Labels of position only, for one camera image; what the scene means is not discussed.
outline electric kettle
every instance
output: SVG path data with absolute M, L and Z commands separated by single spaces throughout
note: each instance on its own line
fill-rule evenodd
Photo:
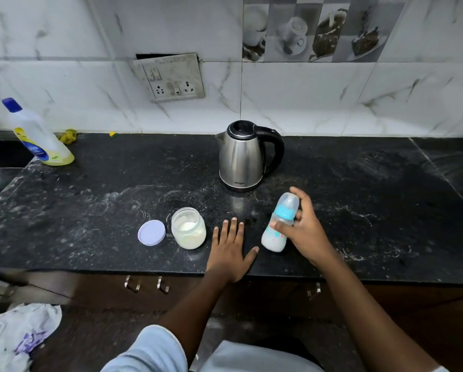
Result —
M 282 161 L 284 142 L 281 135 L 251 121 L 239 120 L 216 135 L 221 142 L 219 176 L 228 189 L 247 192 L 259 185 L 262 178 L 275 170 Z M 265 165 L 264 142 L 275 145 L 272 162 Z

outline person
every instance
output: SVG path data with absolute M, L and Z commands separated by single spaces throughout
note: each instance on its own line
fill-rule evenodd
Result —
M 309 196 L 295 187 L 290 191 L 300 198 L 294 225 L 270 226 L 290 238 L 322 272 L 366 367 L 375 372 L 446 372 L 393 322 L 346 265 L 326 237 Z M 143 329 L 102 372 L 188 371 L 220 294 L 226 285 L 242 279 L 259 252 L 255 246 L 243 258 L 243 234 L 244 224 L 237 225 L 236 218 L 223 221 L 220 235 L 215 227 L 202 281 L 156 325 Z M 295 352 L 223 341 L 200 371 L 323 371 L 314 358 L 308 359 Z

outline light blue sleeve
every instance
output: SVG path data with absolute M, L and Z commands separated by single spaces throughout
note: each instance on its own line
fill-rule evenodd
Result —
M 107 363 L 101 372 L 187 372 L 180 341 L 166 328 L 144 328 L 131 347 Z

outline yellow cloth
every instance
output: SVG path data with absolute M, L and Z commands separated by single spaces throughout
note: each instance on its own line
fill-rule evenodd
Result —
M 74 129 L 67 129 L 66 133 L 61 134 L 59 137 L 59 141 L 64 143 L 65 145 L 69 145 L 76 141 L 77 131 Z

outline kettle spout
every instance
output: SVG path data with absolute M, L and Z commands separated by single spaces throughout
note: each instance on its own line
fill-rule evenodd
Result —
M 218 134 L 215 135 L 215 137 L 216 137 L 216 139 L 217 139 L 220 146 L 222 146 L 224 144 L 224 134 L 225 133 L 226 132 L 221 132 L 221 133 L 218 133 Z

